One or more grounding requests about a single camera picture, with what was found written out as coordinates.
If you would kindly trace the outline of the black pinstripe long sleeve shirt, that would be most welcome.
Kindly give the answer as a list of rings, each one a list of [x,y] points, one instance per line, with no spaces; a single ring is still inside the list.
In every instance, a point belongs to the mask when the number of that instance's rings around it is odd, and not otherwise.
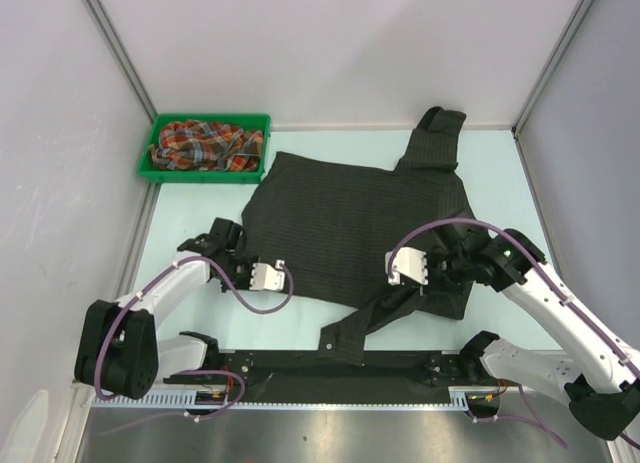
[[[295,295],[354,308],[321,329],[322,357],[359,365],[368,334],[415,311],[463,318],[470,285],[391,286],[385,255],[425,223],[471,216],[455,172],[465,119],[429,109],[391,171],[280,152],[243,209],[248,254],[284,261]]]

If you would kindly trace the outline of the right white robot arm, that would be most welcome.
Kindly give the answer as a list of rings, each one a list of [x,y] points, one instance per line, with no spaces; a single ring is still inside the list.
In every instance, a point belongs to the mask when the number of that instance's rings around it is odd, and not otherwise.
[[[441,256],[424,254],[421,283],[479,283],[528,313],[564,351],[546,356],[494,333],[468,342],[463,376],[520,383],[566,405],[590,433],[615,440],[639,415],[639,351],[608,328],[568,288],[525,235],[471,218],[427,223],[443,240]]]

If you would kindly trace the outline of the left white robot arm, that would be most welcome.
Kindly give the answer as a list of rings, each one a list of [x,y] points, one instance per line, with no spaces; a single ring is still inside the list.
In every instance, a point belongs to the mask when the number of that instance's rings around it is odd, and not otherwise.
[[[180,244],[168,266],[141,289],[115,301],[96,300],[86,311],[75,380],[98,398],[140,399],[156,382],[214,380],[222,368],[215,338],[194,331],[158,339],[161,323],[189,295],[212,280],[224,291],[249,287],[255,257],[244,253],[244,229],[217,218],[207,233]]]

